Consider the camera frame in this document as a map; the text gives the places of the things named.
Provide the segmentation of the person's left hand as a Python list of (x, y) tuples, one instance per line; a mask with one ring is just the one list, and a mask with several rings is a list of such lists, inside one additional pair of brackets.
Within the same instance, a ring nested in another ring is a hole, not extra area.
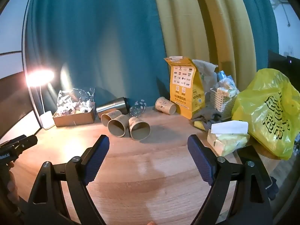
[(14, 174), (11, 172), (11, 169), (14, 167), (14, 163), (13, 162), (8, 163), (8, 167), (9, 167), (10, 179), (7, 184), (7, 189), (8, 189), (7, 197), (13, 204), (18, 205), (19, 203), (18, 188), (16, 185)]

